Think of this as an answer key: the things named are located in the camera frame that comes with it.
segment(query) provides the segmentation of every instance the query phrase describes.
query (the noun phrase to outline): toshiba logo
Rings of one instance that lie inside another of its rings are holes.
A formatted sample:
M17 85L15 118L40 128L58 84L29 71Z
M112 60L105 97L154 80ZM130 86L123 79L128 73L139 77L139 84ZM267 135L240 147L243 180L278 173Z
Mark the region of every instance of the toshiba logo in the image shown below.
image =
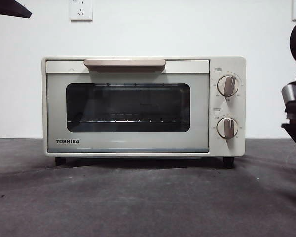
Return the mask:
M65 144L75 144L75 143L80 143L79 140L77 139L56 139L57 143L65 143Z

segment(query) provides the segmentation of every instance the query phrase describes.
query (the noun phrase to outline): control knob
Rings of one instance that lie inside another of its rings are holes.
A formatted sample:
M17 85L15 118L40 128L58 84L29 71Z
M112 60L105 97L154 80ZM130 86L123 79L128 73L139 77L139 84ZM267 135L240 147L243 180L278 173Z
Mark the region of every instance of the control knob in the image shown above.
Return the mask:
M220 78L217 89L223 96L229 97L237 93L239 88L238 80L235 76L225 76Z
M231 139L238 132L238 124L232 118L223 118L217 124L218 134L225 139Z

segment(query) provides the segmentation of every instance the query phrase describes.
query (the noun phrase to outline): glass window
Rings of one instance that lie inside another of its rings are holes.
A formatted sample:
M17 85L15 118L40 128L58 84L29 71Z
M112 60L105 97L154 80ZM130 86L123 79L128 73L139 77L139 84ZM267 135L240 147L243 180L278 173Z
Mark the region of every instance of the glass window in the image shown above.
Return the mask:
M187 84L83 84L67 86L70 132L187 132Z

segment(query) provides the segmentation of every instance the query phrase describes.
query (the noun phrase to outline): oven foot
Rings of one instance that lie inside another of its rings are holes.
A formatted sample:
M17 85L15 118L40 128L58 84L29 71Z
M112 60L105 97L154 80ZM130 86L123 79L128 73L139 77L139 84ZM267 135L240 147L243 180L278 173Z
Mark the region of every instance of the oven foot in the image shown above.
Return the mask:
M223 158L223 166L226 169L232 169L233 166L234 157L224 157Z
M66 164L66 158L62 158L62 157L55 157L55 165L59 166L62 164Z

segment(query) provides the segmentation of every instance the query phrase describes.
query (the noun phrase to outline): white toaster oven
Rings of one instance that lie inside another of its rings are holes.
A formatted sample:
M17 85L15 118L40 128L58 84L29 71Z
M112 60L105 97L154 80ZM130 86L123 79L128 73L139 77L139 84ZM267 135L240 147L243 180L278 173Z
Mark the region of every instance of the white toaster oven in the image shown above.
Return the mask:
M242 57L46 57L44 152L197 158L245 152Z

